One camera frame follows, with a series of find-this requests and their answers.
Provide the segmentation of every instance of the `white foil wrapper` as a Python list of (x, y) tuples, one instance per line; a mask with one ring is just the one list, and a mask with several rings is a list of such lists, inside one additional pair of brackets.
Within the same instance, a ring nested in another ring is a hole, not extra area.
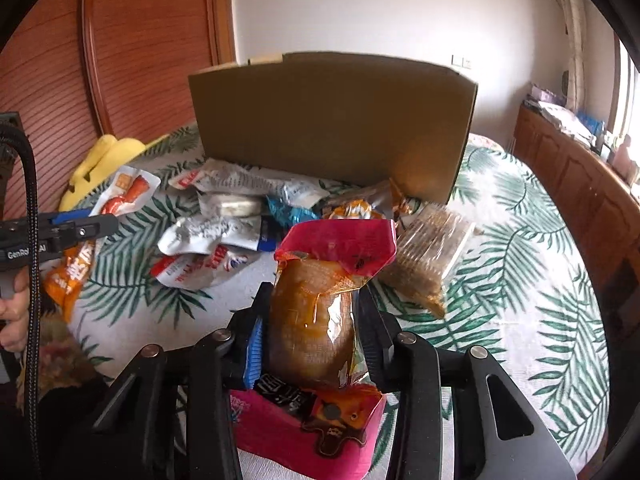
[(268, 178), (260, 168), (246, 170), (241, 166), (208, 159), (197, 170), (184, 171), (169, 181), (176, 189), (195, 187), (204, 193), (229, 193), (249, 196), (273, 196), (292, 207), (311, 209), (329, 195), (319, 185), (299, 178)]
[(248, 218), (205, 218), (196, 215), (178, 218), (160, 240), (158, 249), (163, 254), (211, 254), (220, 243), (257, 250), (260, 243), (262, 217)]

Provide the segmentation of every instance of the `human hand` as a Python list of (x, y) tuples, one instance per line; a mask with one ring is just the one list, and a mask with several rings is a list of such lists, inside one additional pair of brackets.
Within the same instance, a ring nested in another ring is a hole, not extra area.
[(9, 324), (0, 330), (0, 346), (9, 352), (21, 352), (27, 344), (29, 325), (29, 271), (27, 267), (16, 274), (14, 296), (0, 298), (0, 319)]

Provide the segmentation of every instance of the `cardboard flap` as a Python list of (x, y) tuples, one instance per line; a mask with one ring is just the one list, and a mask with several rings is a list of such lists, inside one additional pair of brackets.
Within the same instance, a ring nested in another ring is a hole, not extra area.
[(439, 65), (300, 52), (189, 76), (205, 154), (446, 203), (477, 85)]

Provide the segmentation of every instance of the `wooden wardrobe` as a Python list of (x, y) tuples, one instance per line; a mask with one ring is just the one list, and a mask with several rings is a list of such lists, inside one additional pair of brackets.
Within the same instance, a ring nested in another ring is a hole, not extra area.
[[(235, 58), (231, 0), (39, 0), (0, 52), (0, 112), (30, 138), (40, 210), (98, 136), (149, 142), (193, 121), (187, 75)], [(3, 217), (24, 207), (17, 161)]]

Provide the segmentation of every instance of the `bed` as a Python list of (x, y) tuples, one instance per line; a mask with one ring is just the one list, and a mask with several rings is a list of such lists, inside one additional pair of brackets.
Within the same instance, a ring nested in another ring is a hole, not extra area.
[[(168, 180), (204, 160), (196, 126), (180, 128), (131, 163), (161, 185), (151, 202), (110, 237), (76, 303), (70, 329), (98, 371), (114, 378), (149, 342), (165, 349), (195, 343), (249, 306), (258, 285), (273, 281), (269, 253), (228, 282), (190, 292), (149, 276), (156, 243), (178, 216), (198, 210), (195, 195), (168, 189)], [(324, 183), (329, 191), (335, 191)], [(78, 207), (95, 203), (102, 184)], [(470, 142), (449, 206), (478, 224), (447, 290), (443, 320), (416, 310), (374, 282), (380, 309), (436, 346), (482, 345), (502, 362), (547, 424), (576, 472), (606, 430), (607, 346), (590, 279), (562, 217), (522, 162)], [(384, 478), (398, 400), (389, 397), (368, 478)], [(443, 392), (442, 477), (453, 474), (452, 406)], [(298, 478), (267, 460), (241, 453), (246, 478)]]

